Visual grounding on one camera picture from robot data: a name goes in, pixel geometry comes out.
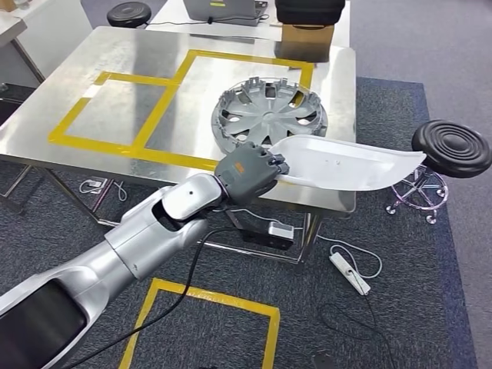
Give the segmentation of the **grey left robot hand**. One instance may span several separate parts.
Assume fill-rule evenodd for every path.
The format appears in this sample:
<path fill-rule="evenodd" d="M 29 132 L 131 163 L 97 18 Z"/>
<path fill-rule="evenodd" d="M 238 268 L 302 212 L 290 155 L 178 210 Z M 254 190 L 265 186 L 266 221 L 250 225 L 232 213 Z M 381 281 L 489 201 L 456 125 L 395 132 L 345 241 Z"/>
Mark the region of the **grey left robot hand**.
<path fill-rule="evenodd" d="M 277 184 L 278 175 L 287 175 L 289 165 L 281 155 L 274 155 L 251 141 L 226 155 L 214 175 L 223 187 L 229 204 L 249 204 Z"/>

